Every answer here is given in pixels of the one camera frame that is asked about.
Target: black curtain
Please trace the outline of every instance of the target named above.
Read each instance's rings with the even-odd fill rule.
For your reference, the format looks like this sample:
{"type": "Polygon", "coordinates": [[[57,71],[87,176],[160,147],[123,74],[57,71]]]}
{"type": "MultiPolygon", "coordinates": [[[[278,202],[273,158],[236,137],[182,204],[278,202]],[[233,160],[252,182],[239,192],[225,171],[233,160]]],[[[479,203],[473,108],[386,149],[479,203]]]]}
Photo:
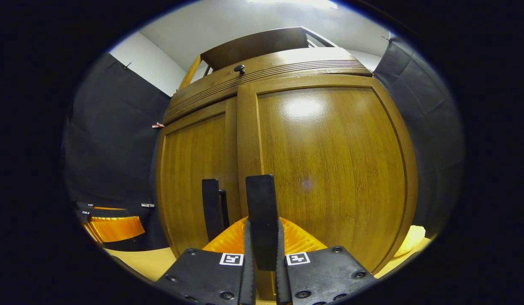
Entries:
{"type": "Polygon", "coordinates": [[[126,208],[145,233],[106,243],[124,251],[167,247],[156,206],[154,167],[158,129],[169,96],[106,53],[81,83],[64,129],[64,177],[72,200],[126,208]]]}
{"type": "Polygon", "coordinates": [[[388,90],[409,129],[418,166],[413,224],[433,238],[461,191],[465,145],[457,106],[434,68],[399,37],[390,38],[374,77],[388,90]]]}

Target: ceiling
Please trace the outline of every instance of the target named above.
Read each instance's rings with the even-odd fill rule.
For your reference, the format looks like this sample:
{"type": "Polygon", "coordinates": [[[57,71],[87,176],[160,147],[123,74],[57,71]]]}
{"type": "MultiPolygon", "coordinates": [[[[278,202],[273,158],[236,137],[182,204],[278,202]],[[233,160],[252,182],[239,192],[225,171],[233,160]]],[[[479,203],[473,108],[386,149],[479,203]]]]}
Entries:
{"type": "Polygon", "coordinates": [[[340,47],[381,56],[388,30],[338,4],[317,8],[286,2],[201,0],[163,15],[140,32],[187,71],[196,56],[227,41],[283,27],[304,26],[340,47]]]}

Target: cabinet door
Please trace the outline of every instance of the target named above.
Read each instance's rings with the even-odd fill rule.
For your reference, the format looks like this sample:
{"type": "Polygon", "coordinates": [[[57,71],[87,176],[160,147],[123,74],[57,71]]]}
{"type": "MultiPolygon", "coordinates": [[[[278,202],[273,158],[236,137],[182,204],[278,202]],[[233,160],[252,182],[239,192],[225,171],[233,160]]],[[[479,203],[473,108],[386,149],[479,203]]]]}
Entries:
{"type": "Polygon", "coordinates": [[[370,272],[393,257],[416,209],[413,146],[376,79],[310,75],[238,89],[238,171],[275,176],[279,216],[370,272]]]}
{"type": "Polygon", "coordinates": [[[202,179],[227,191],[230,223],[241,218],[237,190],[236,98],[194,112],[162,129],[157,164],[158,209],[173,254],[208,242],[202,179]]]}

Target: knob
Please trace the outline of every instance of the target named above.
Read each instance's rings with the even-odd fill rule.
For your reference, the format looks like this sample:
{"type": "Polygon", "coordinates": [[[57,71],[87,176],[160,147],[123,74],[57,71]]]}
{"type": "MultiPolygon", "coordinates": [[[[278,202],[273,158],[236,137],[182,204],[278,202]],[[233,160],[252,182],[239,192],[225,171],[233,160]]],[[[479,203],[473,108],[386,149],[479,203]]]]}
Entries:
{"type": "Polygon", "coordinates": [[[236,66],[235,68],[233,68],[233,71],[235,72],[239,72],[240,75],[244,75],[245,74],[245,65],[244,64],[240,64],[239,66],[236,66]]]}

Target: white label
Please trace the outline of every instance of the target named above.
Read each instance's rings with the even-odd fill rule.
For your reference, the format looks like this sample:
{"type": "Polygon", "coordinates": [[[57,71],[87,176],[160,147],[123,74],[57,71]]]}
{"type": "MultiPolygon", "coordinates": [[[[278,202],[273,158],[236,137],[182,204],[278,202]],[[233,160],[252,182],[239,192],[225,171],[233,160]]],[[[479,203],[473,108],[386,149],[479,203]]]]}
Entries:
{"type": "Polygon", "coordinates": [[[235,253],[223,253],[220,264],[229,266],[242,266],[243,255],[235,253]]]}
{"type": "Polygon", "coordinates": [[[291,265],[301,265],[301,264],[308,264],[311,261],[309,260],[309,257],[307,253],[295,253],[295,254],[289,254],[286,256],[286,262],[289,266],[291,265]]]}

